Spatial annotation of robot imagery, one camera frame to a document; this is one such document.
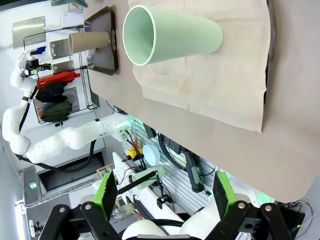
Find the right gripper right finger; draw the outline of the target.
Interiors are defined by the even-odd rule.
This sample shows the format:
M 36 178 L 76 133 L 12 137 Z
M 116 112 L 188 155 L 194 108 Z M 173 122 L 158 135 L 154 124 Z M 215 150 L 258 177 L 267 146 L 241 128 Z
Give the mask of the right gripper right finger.
M 225 172 L 215 173 L 213 196 L 220 221 L 208 234 L 208 240 L 235 240 L 239 233 L 252 240 L 290 240 L 291 236 L 280 209 L 274 203 L 255 207 L 237 200 Z

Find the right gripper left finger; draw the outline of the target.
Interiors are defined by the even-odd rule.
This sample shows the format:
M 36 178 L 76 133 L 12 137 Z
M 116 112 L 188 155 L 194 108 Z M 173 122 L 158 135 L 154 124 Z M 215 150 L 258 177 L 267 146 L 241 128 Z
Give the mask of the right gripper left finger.
M 45 240 L 78 240 L 81 234 L 90 233 L 95 240 L 118 240 L 110 218 L 118 196 L 113 172 L 106 173 L 92 201 L 70 208 L 65 204 L 53 207 L 45 226 Z

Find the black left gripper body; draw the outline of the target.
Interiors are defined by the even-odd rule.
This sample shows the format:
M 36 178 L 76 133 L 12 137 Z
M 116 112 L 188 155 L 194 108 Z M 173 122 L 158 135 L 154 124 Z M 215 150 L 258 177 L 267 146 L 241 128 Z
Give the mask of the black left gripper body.
M 36 70 L 39 66 L 39 60 L 37 58 L 27 59 L 25 63 L 25 74 L 32 75 L 33 70 Z

